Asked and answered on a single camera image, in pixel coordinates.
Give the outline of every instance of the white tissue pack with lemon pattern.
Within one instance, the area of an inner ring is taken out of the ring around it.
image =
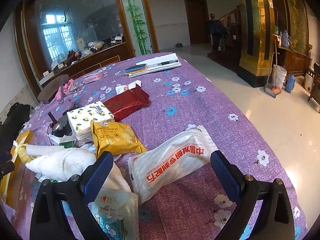
[[[90,121],[112,122],[113,114],[100,101],[67,112],[69,124],[78,140],[91,138]]]

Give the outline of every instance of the shiny floor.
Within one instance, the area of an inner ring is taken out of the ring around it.
[[[291,94],[276,98],[252,88],[236,73],[207,58],[210,44],[166,49],[176,52],[224,92],[269,144],[294,185],[308,229],[320,213],[320,114],[297,78]]]

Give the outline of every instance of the person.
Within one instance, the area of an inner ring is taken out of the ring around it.
[[[212,52],[217,52],[220,44],[222,35],[226,34],[225,28],[222,25],[222,22],[216,20],[215,15],[210,14],[210,21],[207,23],[206,31],[211,33],[212,36]]]

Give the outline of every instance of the brown cushion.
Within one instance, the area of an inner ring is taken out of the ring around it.
[[[66,84],[69,81],[69,75],[60,75],[50,81],[38,95],[38,100],[45,104],[50,103],[61,86],[61,80],[63,81],[63,84]]]

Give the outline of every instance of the purple tablecloth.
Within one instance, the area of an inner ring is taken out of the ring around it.
[[[131,125],[148,150],[187,128],[203,125],[218,149],[242,173],[252,174],[257,180],[283,179],[294,215],[296,240],[302,239],[307,232],[306,219],[292,183],[271,148],[228,97],[182,58],[180,68],[134,79],[124,75],[124,69],[138,61],[166,54],[141,56],[104,67],[100,69],[104,77],[83,85],[72,99],[81,105],[104,102],[116,95],[115,87],[118,84],[141,80],[142,89],[150,95],[151,104],[122,122]],[[81,77],[76,82],[81,84],[83,79]],[[47,113],[51,111],[59,118],[71,105],[67,100],[63,105],[53,101],[37,109],[26,126],[36,134],[35,144],[49,145],[46,130],[51,120]],[[123,155],[116,164],[130,184],[128,156],[132,154]],[[13,222],[23,239],[29,239],[31,213],[39,185],[34,173],[26,169],[18,212]],[[250,235],[260,206],[261,202],[258,202],[241,239]],[[140,239],[214,239],[235,207],[235,203],[228,200],[210,164],[207,164],[162,187],[152,199],[139,207]],[[79,233],[75,233],[75,236],[80,238]]]

